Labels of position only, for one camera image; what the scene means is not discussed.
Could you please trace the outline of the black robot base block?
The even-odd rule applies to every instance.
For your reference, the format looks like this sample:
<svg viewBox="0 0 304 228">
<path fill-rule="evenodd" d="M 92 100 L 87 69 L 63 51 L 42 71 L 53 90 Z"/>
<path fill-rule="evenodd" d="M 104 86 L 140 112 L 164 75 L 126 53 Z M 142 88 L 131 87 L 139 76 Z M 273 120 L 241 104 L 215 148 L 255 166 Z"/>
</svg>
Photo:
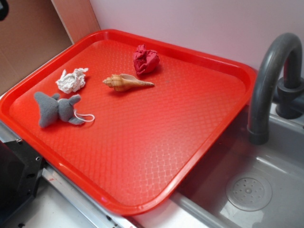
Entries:
<svg viewBox="0 0 304 228">
<path fill-rule="evenodd" d="M 0 223 L 31 202 L 44 158 L 25 141 L 0 143 Z"/>
</svg>

